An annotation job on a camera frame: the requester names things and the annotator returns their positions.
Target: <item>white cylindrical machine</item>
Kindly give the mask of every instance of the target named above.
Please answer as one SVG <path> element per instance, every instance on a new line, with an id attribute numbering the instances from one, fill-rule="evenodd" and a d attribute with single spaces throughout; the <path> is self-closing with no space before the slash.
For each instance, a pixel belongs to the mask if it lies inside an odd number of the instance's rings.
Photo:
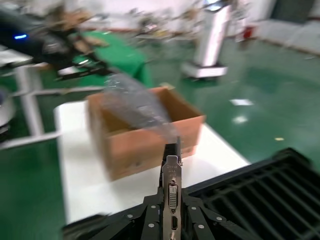
<path id="1" fill-rule="evenodd" d="M 227 67 L 218 63 L 232 6 L 225 0 L 217 0 L 204 10 L 201 39 L 192 62 L 185 62 L 182 71 L 193 78 L 210 78 L 225 75 Z"/>
<path id="2" fill-rule="evenodd" d="M 218 11 L 204 11 L 204 27 L 194 56 L 194 63 L 202 67 L 216 65 L 231 15 L 231 5 Z"/>

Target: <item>hdmi port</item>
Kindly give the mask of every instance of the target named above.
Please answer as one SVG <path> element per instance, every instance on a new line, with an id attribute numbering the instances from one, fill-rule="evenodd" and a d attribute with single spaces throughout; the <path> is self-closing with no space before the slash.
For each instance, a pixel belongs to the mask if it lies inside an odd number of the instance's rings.
<path id="1" fill-rule="evenodd" d="M 171 229 L 177 230 L 178 228 L 178 218 L 176 216 L 171 217 Z"/>

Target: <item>green cloth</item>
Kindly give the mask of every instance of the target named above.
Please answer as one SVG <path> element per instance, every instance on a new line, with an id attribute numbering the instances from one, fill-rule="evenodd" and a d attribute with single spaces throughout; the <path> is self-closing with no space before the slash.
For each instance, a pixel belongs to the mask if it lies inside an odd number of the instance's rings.
<path id="1" fill-rule="evenodd" d="M 91 31 L 86 32 L 85 35 L 105 40 L 109 44 L 107 47 L 95 47 L 95 53 L 101 60 L 129 74 L 147 88 L 153 87 L 150 72 L 145 64 L 146 57 L 141 52 L 112 33 L 102 34 L 101 32 Z M 84 57 L 77 57 L 75 61 L 79 63 L 85 59 Z M 41 73 L 44 88 L 103 86 L 106 80 L 105 76 L 99 75 L 89 75 L 65 82 L 53 82 L 53 78 L 52 72 Z"/>

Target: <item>black plastic crate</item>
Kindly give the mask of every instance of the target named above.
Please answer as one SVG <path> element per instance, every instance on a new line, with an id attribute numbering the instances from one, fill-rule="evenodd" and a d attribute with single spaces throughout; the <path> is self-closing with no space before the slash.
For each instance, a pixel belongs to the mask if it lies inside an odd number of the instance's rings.
<path id="1" fill-rule="evenodd" d="M 320 177 L 291 148 L 187 192 L 262 239 L 320 239 Z"/>

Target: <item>green floor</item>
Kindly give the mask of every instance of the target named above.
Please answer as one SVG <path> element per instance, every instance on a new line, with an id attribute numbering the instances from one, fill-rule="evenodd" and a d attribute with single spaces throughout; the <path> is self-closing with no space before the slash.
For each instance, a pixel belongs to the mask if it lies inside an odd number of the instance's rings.
<path id="1" fill-rule="evenodd" d="M 189 44 L 170 42 L 166 47 L 146 45 L 141 50 L 153 60 L 148 65 L 154 85 L 173 85 L 248 161 L 255 163 L 292 147 L 313 159 L 320 170 L 320 59 L 305 60 L 305 54 L 280 52 L 262 42 L 240 51 L 228 39 L 221 54 L 221 62 L 229 66 L 228 74 L 211 82 L 192 82 L 183 79 L 179 71 L 181 62 L 193 54 Z M 16 89 L 8 78 L 0 84 Z M 55 129 L 56 106 L 87 94 L 38 97 L 45 131 Z M 232 99 L 249 99 L 253 105 L 234 106 Z M 237 119 L 247 121 L 236 123 Z M 28 135 L 25 126 L 23 114 L 18 115 L 12 135 Z M 0 160 L 1 239 L 60 239 L 65 216 L 56 141 L 2 150 Z"/>

